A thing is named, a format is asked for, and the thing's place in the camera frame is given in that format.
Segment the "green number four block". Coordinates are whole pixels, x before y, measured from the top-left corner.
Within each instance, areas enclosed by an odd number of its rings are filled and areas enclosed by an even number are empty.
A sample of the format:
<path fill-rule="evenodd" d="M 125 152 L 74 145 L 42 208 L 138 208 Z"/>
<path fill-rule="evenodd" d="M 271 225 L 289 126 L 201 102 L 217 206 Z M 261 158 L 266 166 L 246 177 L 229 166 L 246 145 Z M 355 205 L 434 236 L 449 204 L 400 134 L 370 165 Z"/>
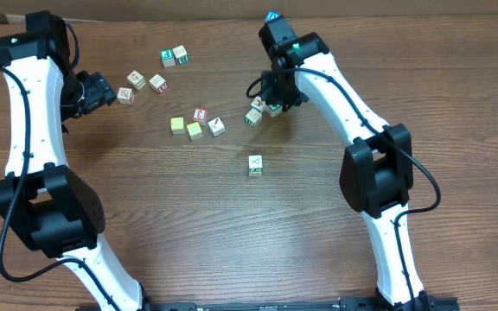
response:
<path fill-rule="evenodd" d="M 283 110 L 282 105 L 265 105 L 265 111 L 271 116 L 276 117 Z"/>

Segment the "white animal picture block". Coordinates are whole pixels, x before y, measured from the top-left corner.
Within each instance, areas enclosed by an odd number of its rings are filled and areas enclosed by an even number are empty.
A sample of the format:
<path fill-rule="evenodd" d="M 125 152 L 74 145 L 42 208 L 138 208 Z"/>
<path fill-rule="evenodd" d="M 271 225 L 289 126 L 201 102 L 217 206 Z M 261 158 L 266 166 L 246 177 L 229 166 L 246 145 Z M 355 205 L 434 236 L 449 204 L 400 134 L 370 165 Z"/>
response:
<path fill-rule="evenodd" d="M 266 103 L 260 96 L 256 96 L 251 102 L 251 108 L 260 114 L 265 111 L 265 106 Z"/>

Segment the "white green grid block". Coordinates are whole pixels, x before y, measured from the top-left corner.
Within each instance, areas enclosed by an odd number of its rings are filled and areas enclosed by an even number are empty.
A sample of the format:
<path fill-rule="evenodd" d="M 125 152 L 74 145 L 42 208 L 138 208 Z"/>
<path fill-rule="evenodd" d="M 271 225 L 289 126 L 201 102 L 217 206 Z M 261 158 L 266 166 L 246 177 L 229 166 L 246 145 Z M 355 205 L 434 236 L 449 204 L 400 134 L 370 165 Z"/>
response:
<path fill-rule="evenodd" d="M 262 113 L 255 109 L 249 110 L 249 112 L 247 112 L 247 114 L 245 115 L 246 123 L 253 128 L 256 128 L 257 125 L 261 122 L 261 120 L 262 120 Z"/>

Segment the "white green wooden block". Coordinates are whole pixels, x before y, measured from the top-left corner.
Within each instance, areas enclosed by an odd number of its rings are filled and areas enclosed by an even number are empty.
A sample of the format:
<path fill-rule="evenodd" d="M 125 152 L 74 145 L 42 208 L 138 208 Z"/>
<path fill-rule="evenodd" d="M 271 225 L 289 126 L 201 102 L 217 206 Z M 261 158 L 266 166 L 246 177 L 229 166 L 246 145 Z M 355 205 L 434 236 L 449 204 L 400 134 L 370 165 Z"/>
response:
<path fill-rule="evenodd" d="M 262 155 L 249 155 L 248 168 L 250 176 L 261 176 L 263 173 Z"/>

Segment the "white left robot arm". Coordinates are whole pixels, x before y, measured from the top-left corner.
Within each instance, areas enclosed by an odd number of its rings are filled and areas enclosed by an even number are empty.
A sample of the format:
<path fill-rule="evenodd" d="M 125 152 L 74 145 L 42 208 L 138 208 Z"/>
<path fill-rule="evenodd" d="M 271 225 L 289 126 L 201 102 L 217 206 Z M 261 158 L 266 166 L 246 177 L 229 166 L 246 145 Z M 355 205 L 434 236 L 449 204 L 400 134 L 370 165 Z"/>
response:
<path fill-rule="evenodd" d="M 13 231 L 32 251 L 67 266 L 99 310 L 149 310 L 143 286 L 108 244 L 96 192 L 68 166 L 64 121 L 87 115 L 117 97 L 100 73 L 74 72 L 79 51 L 70 25 L 49 11 L 26 15 L 23 33 L 0 38 L 0 71 L 10 93 L 11 139 L 0 180 L 0 273 L 4 242 Z"/>

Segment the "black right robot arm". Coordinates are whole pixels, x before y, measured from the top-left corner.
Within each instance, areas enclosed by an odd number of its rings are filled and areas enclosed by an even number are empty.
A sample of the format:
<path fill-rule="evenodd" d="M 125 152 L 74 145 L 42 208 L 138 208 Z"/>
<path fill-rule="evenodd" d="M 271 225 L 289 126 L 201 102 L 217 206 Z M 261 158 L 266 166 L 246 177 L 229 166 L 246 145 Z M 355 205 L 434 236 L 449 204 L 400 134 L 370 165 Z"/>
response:
<path fill-rule="evenodd" d="M 427 310 L 407 227 L 413 186 L 408 129 L 375 114 L 343 77 L 329 47 L 316 33 L 298 36 L 282 16 L 259 31 L 271 68 L 258 93 L 283 111 L 312 101 L 345 147 L 342 194 L 363 218 L 378 271 L 376 303 L 384 310 Z"/>

